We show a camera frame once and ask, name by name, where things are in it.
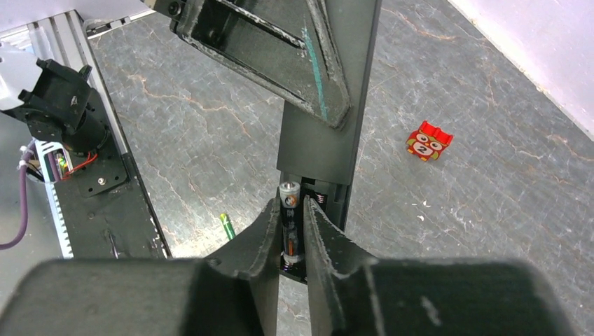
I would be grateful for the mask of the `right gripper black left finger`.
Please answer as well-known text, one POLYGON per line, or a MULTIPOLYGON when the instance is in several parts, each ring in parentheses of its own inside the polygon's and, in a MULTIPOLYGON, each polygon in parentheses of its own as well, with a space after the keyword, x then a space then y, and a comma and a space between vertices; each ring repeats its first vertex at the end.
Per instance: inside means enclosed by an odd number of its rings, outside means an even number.
POLYGON ((215 335, 275 335, 281 248, 280 205, 272 198, 254 222, 209 255, 216 271, 208 321, 215 335))

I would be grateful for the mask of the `black remote control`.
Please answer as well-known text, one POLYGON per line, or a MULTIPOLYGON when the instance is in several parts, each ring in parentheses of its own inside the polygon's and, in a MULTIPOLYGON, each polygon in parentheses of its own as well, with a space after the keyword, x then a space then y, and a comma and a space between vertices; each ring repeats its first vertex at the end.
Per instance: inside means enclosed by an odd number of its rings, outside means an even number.
POLYGON ((301 185, 340 230, 347 222, 377 36, 380 1, 311 1, 298 19, 311 113, 285 102, 277 169, 301 185))

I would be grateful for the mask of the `green battery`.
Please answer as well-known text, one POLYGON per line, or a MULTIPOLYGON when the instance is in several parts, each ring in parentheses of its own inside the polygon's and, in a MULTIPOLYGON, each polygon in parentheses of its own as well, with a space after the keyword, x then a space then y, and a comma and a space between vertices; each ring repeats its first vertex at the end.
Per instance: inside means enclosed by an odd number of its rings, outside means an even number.
POLYGON ((235 236, 236 236, 235 229, 233 227, 233 224, 231 223, 229 215, 227 213, 222 213, 219 216, 219 219, 221 221, 221 224, 223 226, 223 229, 226 233, 228 240, 235 238, 235 236))

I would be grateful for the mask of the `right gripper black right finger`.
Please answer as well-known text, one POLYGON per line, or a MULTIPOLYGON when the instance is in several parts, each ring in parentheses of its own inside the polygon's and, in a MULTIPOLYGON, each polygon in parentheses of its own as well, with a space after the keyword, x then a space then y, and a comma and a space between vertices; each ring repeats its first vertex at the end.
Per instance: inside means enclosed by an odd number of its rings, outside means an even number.
POLYGON ((378 287, 382 260, 338 229, 319 204, 303 203, 308 302, 313 335, 384 335, 378 287))

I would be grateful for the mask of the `black battery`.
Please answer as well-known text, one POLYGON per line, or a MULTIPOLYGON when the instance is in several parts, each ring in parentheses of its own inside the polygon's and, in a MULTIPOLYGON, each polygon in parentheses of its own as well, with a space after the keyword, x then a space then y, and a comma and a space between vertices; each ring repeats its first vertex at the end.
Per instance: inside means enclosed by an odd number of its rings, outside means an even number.
POLYGON ((300 217, 301 186, 298 182, 285 181, 279 185, 282 217, 282 241, 285 263, 296 264, 303 258, 301 243, 302 223, 300 217))

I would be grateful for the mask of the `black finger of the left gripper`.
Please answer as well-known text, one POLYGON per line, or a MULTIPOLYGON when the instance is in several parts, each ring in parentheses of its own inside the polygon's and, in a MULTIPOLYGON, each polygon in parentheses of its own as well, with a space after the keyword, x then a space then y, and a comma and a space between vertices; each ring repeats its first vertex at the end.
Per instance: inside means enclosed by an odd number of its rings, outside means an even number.
POLYGON ((182 41, 328 127, 351 98, 325 1, 178 1, 170 28, 182 41))

